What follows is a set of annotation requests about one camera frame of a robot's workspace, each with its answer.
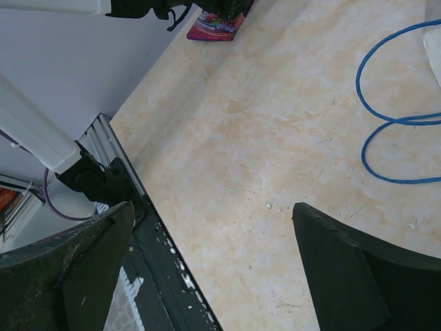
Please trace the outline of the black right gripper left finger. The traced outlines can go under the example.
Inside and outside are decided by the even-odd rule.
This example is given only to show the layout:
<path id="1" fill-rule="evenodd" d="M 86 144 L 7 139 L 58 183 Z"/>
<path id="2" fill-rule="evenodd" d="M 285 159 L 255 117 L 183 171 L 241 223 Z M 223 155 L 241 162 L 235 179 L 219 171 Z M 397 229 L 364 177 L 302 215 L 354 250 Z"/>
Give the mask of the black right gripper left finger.
<path id="1" fill-rule="evenodd" d="M 1 254 L 1 329 L 102 330 L 133 226 L 122 202 Z"/>

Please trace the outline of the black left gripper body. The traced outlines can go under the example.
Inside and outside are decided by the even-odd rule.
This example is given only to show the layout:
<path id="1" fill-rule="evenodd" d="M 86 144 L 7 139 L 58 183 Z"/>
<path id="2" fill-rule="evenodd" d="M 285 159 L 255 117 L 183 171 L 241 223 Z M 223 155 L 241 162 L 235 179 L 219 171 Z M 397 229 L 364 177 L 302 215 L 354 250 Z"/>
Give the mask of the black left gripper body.
<path id="1" fill-rule="evenodd" d="M 252 4 L 247 0 L 111 0 L 107 17 L 140 19 L 150 10 L 160 20 L 173 17 L 173 24 L 167 31 L 173 31 L 190 12 L 193 5 L 210 14 L 215 14 L 225 21 L 234 20 Z"/>

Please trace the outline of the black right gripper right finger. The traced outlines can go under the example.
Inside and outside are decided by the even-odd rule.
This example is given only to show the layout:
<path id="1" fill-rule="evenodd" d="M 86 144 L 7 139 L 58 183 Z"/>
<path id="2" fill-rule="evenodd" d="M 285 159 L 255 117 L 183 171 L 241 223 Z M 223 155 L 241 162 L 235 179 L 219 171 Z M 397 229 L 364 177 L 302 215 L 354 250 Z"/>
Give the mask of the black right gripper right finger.
<path id="1" fill-rule="evenodd" d="M 439 330 L 440 259 L 345 225 L 307 203 L 292 220 L 321 330 Z"/>

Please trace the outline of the purple snack packet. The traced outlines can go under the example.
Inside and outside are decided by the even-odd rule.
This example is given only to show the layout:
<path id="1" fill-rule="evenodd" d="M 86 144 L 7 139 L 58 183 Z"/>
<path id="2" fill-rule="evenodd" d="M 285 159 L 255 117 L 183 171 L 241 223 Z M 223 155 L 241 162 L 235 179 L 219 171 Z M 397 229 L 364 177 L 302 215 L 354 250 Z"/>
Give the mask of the purple snack packet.
<path id="1" fill-rule="evenodd" d="M 233 21 L 225 21 L 215 14 L 202 11 L 186 34 L 193 41 L 232 41 L 245 21 L 249 9 Z"/>

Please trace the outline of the blue checkered paper bag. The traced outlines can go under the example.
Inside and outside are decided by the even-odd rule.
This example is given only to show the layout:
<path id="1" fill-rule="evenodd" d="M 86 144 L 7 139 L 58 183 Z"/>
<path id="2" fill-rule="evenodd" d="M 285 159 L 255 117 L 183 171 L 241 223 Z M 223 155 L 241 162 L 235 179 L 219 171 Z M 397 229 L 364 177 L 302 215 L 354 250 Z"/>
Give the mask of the blue checkered paper bag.
<path id="1" fill-rule="evenodd" d="M 380 75 L 378 86 L 376 74 L 371 73 L 369 77 L 365 74 L 379 63 L 381 57 L 390 60 L 402 60 L 406 63 L 405 57 L 410 54 L 416 46 L 412 37 L 425 28 L 437 28 L 440 26 L 440 19 L 435 18 L 420 23 L 414 23 L 399 30 L 386 34 L 377 42 L 373 43 L 370 49 L 360 59 L 360 63 L 354 74 L 354 92 L 364 108 L 372 117 L 378 120 L 376 126 L 360 146 L 360 162 L 363 168 L 372 177 L 386 183 L 398 185 L 423 185 L 440 182 L 440 171 L 429 176 L 418 178 L 416 174 L 409 178 L 395 172 L 388 173 L 386 170 L 378 170 L 371 165 L 371 144 L 378 143 L 380 135 L 388 128 L 397 126 L 408 126 L 411 129 L 421 127 L 440 126 L 440 98 L 435 98 L 435 103 L 430 104 L 425 96 L 413 95 L 417 89 L 417 78 L 396 78 L 386 79 Z"/>

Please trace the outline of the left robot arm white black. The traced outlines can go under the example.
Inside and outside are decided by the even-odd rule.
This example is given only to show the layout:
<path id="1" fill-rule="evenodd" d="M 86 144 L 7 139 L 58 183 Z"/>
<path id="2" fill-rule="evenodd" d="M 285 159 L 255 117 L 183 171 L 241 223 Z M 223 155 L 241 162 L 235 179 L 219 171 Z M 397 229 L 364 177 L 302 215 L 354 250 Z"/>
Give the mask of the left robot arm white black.
<path id="1" fill-rule="evenodd" d="M 120 19 L 140 19 L 153 10 L 158 19 L 173 18 L 168 28 L 173 30 L 183 20 L 176 16 L 176 6 L 190 10 L 197 5 L 225 21 L 233 21 L 251 4 L 251 1 L 2 1 L 1 8 Z M 1 77 L 1 132 L 33 154 L 61 183 L 92 202 L 113 206 L 134 196 L 129 180 L 120 172 L 103 168 L 5 76 Z"/>

